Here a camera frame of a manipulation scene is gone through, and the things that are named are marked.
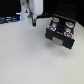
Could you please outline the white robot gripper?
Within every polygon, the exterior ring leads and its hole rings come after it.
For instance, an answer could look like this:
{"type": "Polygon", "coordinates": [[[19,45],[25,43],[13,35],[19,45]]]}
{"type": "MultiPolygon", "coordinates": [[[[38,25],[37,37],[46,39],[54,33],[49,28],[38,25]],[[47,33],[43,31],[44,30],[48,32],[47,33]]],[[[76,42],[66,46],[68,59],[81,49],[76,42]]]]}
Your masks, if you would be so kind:
{"type": "Polygon", "coordinates": [[[32,16],[39,16],[43,13],[43,0],[20,0],[25,10],[32,16]]]}

